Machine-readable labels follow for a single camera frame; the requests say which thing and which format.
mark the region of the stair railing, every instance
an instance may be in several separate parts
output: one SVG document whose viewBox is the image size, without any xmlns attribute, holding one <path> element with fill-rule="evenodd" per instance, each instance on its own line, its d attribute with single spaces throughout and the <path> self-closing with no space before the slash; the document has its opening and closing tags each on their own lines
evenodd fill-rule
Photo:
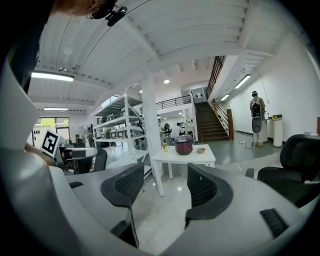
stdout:
<svg viewBox="0 0 320 256">
<path fill-rule="evenodd" d="M 213 111 L 215 115 L 219 118 L 223 128 L 225 130 L 228 130 L 230 141 L 233 141 L 235 139 L 235 131 L 231 109 L 228 108 L 225 112 L 223 108 L 217 104 L 216 99 L 213 99 L 211 104 L 213 105 Z"/>
</svg>

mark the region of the bottle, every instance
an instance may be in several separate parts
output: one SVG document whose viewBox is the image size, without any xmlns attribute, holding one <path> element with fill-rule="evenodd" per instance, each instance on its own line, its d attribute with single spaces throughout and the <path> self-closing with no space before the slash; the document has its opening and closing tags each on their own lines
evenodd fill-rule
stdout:
<svg viewBox="0 0 320 256">
<path fill-rule="evenodd" d="M 168 146 L 165 139 L 163 140 L 163 148 L 164 148 L 164 152 L 168 152 Z"/>
</svg>

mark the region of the trash can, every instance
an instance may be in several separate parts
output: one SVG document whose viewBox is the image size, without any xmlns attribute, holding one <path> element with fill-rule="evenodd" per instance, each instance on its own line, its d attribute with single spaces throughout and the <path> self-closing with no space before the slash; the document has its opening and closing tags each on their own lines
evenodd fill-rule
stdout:
<svg viewBox="0 0 320 256">
<path fill-rule="evenodd" d="M 282 115 L 274 115 L 272 117 L 274 126 L 273 146 L 280 148 L 284 140 L 284 128 Z"/>
</svg>

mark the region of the white ceiling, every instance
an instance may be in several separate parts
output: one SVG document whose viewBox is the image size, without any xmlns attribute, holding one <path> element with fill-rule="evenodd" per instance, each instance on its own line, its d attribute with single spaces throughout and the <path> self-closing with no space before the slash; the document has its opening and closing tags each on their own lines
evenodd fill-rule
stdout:
<svg viewBox="0 0 320 256">
<path fill-rule="evenodd" d="M 33 78 L 28 95 L 39 108 L 56 103 L 89 113 L 126 86 L 136 84 L 137 91 L 146 64 L 156 86 L 191 72 L 195 82 L 209 79 L 211 57 L 220 55 L 242 57 L 232 74 L 236 80 L 271 57 L 286 32 L 272 4 L 257 2 L 119 0 L 128 12 L 111 28 L 104 19 L 54 15 L 43 31 L 36 69 L 64 67 L 75 80 Z"/>
</svg>

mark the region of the shelf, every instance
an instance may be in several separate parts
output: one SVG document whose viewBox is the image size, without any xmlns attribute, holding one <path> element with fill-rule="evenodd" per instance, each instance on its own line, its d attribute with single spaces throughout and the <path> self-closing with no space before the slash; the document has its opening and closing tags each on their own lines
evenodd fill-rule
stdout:
<svg viewBox="0 0 320 256">
<path fill-rule="evenodd" d="M 131 107 L 142 104 L 142 101 L 137 97 L 131 96 L 127 94 L 128 104 Z M 125 107 L 125 96 L 121 96 L 114 101 L 110 102 L 104 108 L 102 108 L 95 116 L 107 117 L 111 114 L 120 112 Z"/>
<path fill-rule="evenodd" d="M 129 116 L 129 122 L 137 121 L 137 120 L 140 120 L 139 117 L 132 116 L 132 115 Z M 111 121 L 99 124 L 99 125 L 93 127 L 93 129 L 103 128 L 103 127 L 114 127 L 114 126 L 123 125 L 125 123 L 126 123 L 126 117 L 125 116 L 121 116 L 121 117 L 113 119 Z"/>
<path fill-rule="evenodd" d="M 141 135 L 138 137 L 132 137 L 131 140 L 137 140 L 141 138 L 145 138 L 146 135 Z M 127 142 L 128 138 L 99 138 L 95 139 L 96 142 Z"/>
</svg>

